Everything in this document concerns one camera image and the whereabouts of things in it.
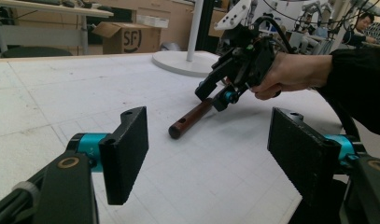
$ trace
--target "finger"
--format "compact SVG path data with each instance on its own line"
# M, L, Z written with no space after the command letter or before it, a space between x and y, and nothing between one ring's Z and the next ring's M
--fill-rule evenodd
M278 93L280 93L282 90L281 86L279 84L276 84L276 85L273 85L271 88L269 88L268 90L266 91L258 91L258 92L255 92L255 96L257 99L260 99L260 100L268 100L268 99L271 99L273 97L276 97L278 95Z
M279 52L275 59L274 62L271 65L271 68L265 75L264 80L261 82L259 86L254 86L251 91L253 92L260 92L260 91L266 91L267 89L271 88L273 85L276 85L279 80L278 80L278 70L279 70L279 65L283 61L283 59L286 57L285 53Z

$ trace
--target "black cable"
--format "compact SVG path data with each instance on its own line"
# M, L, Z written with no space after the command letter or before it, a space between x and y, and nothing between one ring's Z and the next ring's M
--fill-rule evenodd
M286 18L289 18L289 19L291 19L291 20L293 20L293 21L296 21L296 20L297 20L297 19L294 19L294 18L292 18L292 17L290 17L290 16L288 16L288 15L285 15L285 14L283 14L283 13L277 11L277 10L274 9L271 5L269 5L265 0L263 0L263 2L264 2L268 7L270 7L273 11L277 12L278 14L280 14L280 15L286 17ZM347 18L346 21L347 21L347 20L350 20L350 19L353 19L353 18L355 18L355 17L356 17L356 16L353 16L353 17L351 17L351 18ZM344 21L344 20L322 22L322 23L320 23L320 24L339 23L339 22L341 22L341 21Z
M270 22L273 27L276 29L277 33L280 35L280 37L282 38L283 40L283 43L285 44L287 50L289 53L293 54L294 53L294 49L291 47L291 45L289 44L289 41L288 39L286 38L285 34L283 33L282 29L280 29L280 26L279 24L277 24L277 22L271 18L271 17L268 17L268 16L262 16L262 17L259 17L257 18L253 25L255 27L255 30L258 32L259 31L259 28L260 28L260 25L264 22L264 21L268 21Z
M31 11L31 12L25 13L25 14L23 14L23 15L17 17L17 18L13 18L12 20L15 21L15 20L17 20L17 19L19 19L19 18L22 18L22 17L27 16L27 15L29 15L29 14L33 14L33 13L35 13L35 12L37 12L37 11L38 11L38 10L34 10L34 11Z

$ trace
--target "white pole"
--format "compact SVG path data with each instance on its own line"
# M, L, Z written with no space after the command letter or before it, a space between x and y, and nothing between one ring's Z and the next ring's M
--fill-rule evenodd
M187 53L187 61L192 62L193 53L195 51L196 38L198 36L199 23L201 22L202 7L204 6L204 0L196 0L195 11L193 12L192 26L190 28L190 42Z

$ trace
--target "cardboard box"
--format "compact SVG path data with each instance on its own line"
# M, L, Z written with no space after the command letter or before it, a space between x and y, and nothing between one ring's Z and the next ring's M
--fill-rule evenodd
M136 22L139 24L152 26L152 27L167 28L169 26L169 19L150 17L150 16L144 16L144 15L137 15Z
M92 31L103 38L103 54L149 53L160 48L161 28L125 22L100 22Z
M215 30L215 23L218 23L227 13L223 11L213 10L212 19L210 21L209 35L215 37L221 37L224 31Z

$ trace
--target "person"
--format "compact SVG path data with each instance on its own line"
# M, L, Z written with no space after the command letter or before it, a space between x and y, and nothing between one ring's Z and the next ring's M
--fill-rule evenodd
M315 31L315 28L311 25L311 21L312 21L312 15L308 15L306 17L305 26L303 27L303 30L302 30L303 38L301 40L301 49L300 49L301 54L306 54L306 49L308 48L309 45L313 47L311 54L317 54L318 50L320 49L320 44L318 43L318 41L309 37L309 35L311 35Z
M330 55L278 53L250 90L260 100L279 91L319 88L368 130L380 135L380 48L337 49Z
M343 44L361 48L362 42L376 44L376 39L371 36L366 36L364 31L373 23L374 15L365 12L359 16L356 22L355 29L348 29L344 35Z

